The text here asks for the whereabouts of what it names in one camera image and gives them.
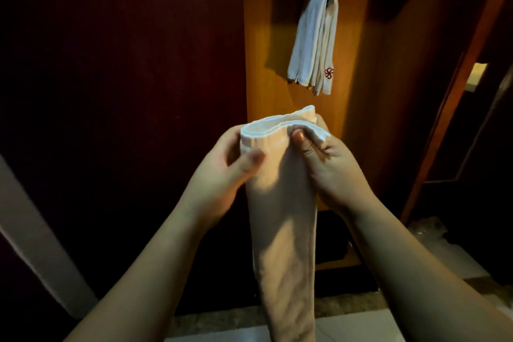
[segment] floor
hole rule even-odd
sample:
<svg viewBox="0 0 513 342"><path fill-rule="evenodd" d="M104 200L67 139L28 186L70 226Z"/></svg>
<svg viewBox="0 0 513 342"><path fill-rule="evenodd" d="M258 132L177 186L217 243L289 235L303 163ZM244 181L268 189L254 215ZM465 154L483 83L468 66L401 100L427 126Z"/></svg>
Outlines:
<svg viewBox="0 0 513 342"><path fill-rule="evenodd" d="M489 274L463 248L443 238L446 229L436 218L423 219L409 227L416 238L455 274L464 279L475 279ZM484 295L503 313L513 319L513 310L495 294ZM316 319L317 342L379 341L402 342L401 332L388 309L350 313ZM266 326L187 335L166 339L167 342L268 342Z"/></svg>

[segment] white towel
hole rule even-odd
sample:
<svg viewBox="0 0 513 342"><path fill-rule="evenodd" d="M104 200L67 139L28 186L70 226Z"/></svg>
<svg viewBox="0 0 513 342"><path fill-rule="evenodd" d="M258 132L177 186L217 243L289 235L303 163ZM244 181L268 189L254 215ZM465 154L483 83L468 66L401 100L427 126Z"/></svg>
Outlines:
<svg viewBox="0 0 513 342"><path fill-rule="evenodd" d="M330 133L316 121L310 105L249 123L240 132L241 153L254 146L266 153L246 192L255 274L274 342L315 341L316 195L290 135L310 129L324 144Z"/></svg>
<svg viewBox="0 0 513 342"><path fill-rule="evenodd" d="M310 0L301 14L287 71L289 80L313 87L313 94L331 93L333 46L339 0Z"/></svg>

